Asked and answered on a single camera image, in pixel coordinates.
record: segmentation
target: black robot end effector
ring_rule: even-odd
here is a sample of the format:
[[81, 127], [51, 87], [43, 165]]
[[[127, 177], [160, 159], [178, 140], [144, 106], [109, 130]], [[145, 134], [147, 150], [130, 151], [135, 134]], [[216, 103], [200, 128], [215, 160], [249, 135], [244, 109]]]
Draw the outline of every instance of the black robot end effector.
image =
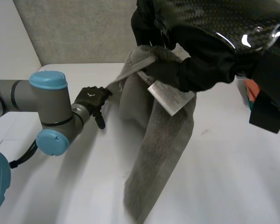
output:
[[105, 128], [105, 121], [101, 113], [102, 106], [112, 93], [103, 87], [86, 87], [78, 94], [75, 104], [84, 106], [90, 116], [95, 117], [95, 121], [100, 129]]

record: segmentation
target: black cable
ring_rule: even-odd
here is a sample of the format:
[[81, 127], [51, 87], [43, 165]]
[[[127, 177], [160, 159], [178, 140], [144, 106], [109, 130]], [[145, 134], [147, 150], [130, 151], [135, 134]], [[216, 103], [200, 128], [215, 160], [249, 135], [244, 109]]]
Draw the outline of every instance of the black cable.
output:
[[21, 158], [19, 158], [18, 160], [14, 160], [14, 161], [9, 163], [10, 168], [11, 169], [16, 168], [20, 164], [29, 160], [35, 154], [36, 150], [37, 150], [37, 145], [36, 145], [36, 142], [34, 140], [33, 143], [31, 144], [31, 146], [28, 148], [28, 150], [24, 153], [24, 155], [21, 156]]

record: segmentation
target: robotic arm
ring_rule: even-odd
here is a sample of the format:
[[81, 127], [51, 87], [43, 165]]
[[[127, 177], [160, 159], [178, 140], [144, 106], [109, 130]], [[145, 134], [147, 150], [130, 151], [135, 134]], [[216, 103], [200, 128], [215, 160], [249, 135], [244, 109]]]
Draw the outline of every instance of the robotic arm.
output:
[[[111, 95], [104, 88], [83, 88], [70, 104], [65, 75], [58, 71], [40, 71], [29, 80], [0, 80], [0, 117], [7, 112], [38, 112], [42, 130], [37, 147], [48, 155], [62, 155], [94, 116], [100, 129], [105, 122], [100, 112]], [[0, 153], [0, 206], [11, 181], [11, 168]]]

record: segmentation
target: orange object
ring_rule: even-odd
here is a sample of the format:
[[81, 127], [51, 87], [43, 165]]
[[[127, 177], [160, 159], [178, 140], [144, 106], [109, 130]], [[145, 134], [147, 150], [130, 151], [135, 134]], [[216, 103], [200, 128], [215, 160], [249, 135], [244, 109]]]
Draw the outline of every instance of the orange object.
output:
[[259, 87], [256, 84], [256, 82], [254, 82], [253, 80], [245, 80], [244, 81], [246, 89], [247, 89], [247, 95], [249, 97], [249, 100], [252, 102], [255, 102], [256, 97], [259, 94]]

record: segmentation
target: white wall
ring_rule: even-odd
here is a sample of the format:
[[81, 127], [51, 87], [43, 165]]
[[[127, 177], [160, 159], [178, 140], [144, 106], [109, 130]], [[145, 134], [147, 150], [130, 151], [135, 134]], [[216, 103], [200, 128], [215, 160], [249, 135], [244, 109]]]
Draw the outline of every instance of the white wall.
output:
[[41, 65], [12, 0], [0, 0], [0, 79], [27, 79]]

